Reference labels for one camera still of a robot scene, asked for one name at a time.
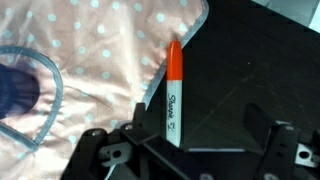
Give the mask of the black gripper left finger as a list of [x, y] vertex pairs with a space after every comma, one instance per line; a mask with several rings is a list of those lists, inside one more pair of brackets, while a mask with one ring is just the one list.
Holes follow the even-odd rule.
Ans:
[[108, 133], [85, 131], [60, 180], [105, 180], [116, 165], [125, 165], [137, 180], [201, 180], [203, 171], [191, 154], [143, 129], [146, 105], [138, 103], [133, 120]]

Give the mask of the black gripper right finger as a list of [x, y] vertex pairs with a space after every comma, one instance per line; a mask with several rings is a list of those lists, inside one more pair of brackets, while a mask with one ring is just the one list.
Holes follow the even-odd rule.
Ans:
[[320, 180], [320, 129], [303, 132], [247, 104], [243, 123], [263, 150], [254, 180]]

